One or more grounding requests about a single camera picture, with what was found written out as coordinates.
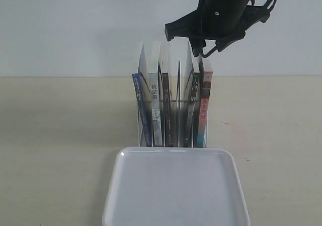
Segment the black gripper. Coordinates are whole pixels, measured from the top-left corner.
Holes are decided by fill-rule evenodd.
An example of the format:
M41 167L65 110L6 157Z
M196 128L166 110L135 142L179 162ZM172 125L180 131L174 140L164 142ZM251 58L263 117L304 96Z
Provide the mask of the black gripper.
M199 0L200 37L190 38L194 57L204 57L206 40L214 40L210 52L222 51L241 40L246 30L257 22L266 22L270 16L271 0L256 6L255 0Z

